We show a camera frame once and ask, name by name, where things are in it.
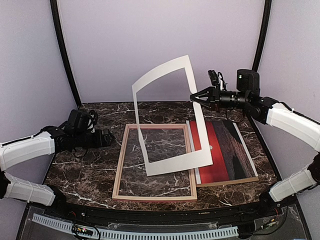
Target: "white wall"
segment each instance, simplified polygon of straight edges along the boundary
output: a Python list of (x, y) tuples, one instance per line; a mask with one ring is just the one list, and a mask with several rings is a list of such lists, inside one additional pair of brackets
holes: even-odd
[[(320, 121), (320, 1), (272, 2), (259, 68), (261, 94)], [(283, 178), (311, 163), (316, 152), (293, 136), (259, 125)], [(320, 239), (320, 188), (299, 196), (313, 239)]]
[[(0, 142), (60, 125), (76, 107), (59, 52), (50, 1), (0, 1)], [(8, 170), (42, 183), (52, 156)], [(26, 204), (0, 199), (1, 239), (16, 239)]]
[[(208, 70), (236, 85), (251, 68), (263, 0), (60, 0), (70, 63), (82, 102), (133, 101), (131, 85), (152, 68), (189, 54), (197, 86)], [(189, 100), (183, 71), (152, 83), (138, 101)]]

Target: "red panel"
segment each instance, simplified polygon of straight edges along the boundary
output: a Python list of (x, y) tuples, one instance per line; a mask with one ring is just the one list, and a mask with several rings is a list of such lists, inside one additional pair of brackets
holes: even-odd
[[(200, 179), (202, 184), (217, 183), (222, 181), (228, 181), (229, 175), (225, 165), (224, 157), (222, 155), (219, 142), (214, 130), (214, 126), (210, 121), (205, 122), (209, 144), (212, 146), (211, 156), (213, 165), (199, 167)], [(194, 144), (194, 149), (200, 150), (201, 144), (199, 139), (199, 133), (197, 124), (195, 121), (190, 121), (190, 129)]]

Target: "dark marble table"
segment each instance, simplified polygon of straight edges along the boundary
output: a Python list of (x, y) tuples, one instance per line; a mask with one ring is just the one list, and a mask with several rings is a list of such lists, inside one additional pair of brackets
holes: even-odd
[[(126, 124), (135, 124), (132, 102), (88, 103), (84, 110), (95, 110), (99, 114), (98, 129), (109, 128), (116, 137), (110, 147), (89, 149), (84, 157), (76, 158), (70, 152), (56, 155), (46, 184), (57, 186), (69, 203), (85, 206), (140, 211), (182, 211), (241, 205), (259, 200), (259, 194), (276, 182), (275, 173), (247, 118), (238, 123), (238, 128), (254, 161), (259, 181), (235, 185), (197, 188), (197, 201), (191, 202), (135, 202), (112, 199), (114, 180), (120, 148)], [(203, 109), (205, 120), (225, 120), (224, 110), (212, 112)], [(142, 124), (185, 123), (194, 121), (190, 102), (141, 102), (139, 103)], [(232, 110), (228, 117), (238, 121), (243, 116)], [(76, 154), (81, 156), (85, 151)]]

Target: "light wood frame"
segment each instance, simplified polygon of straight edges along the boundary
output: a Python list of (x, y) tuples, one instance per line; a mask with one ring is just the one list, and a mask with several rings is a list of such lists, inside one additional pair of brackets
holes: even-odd
[[(191, 152), (190, 137), (188, 132), (187, 124), (140, 124), (141, 129), (183, 129), (184, 141), (186, 153)], [(124, 159), (126, 154), (127, 142), (130, 129), (138, 129), (136, 124), (127, 124), (125, 126), (122, 146), (116, 169), (116, 175), (113, 186), (112, 198), (115, 200), (127, 200), (127, 201), (141, 201), (141, 202), (176, 202), (176, 201), (196, 201), (197, 200), (197, 188), (196, 188), (196, 177), (193, 169), (189, 170), (190, 180), (190, 196), (125, 196), (119, 195), (120, 182), (122, 176), (122, 169), (124, 165)]]

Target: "robotic arm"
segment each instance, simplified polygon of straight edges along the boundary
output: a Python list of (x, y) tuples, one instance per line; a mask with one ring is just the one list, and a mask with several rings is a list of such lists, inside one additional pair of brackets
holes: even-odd
[(61, 126), (46, 126), (35, 135), (0, 143), (0, 199), (14, 198), (51, 206), (54, 201), (65, 198), (54, 186), (29, 182), (5, 172), (24, 161), (75, 148), (108, 147), (114, 136), (108, 129), (95, 129), (98, 114), (72, 110), (68, 121)]
[[(270, 97), (260, 97), (259, 74), (252, 70), (237, 71), (238, 91), (227, 91), (222, 74), (209, 70), (212, 86), (190, 96), (204, 107), (219, 111), (219, 108), (242, 109), (262, 124), (282, 129), (299, 138), (315, 151), (320, 152), (320, 123), (296, 112), (284, 102)], [(277, 182), (268, 192), (260, 195), (260, 202), (269, 206), (286, 197), (311, 189), (320, 184), (320, 154), (301, 171)]]

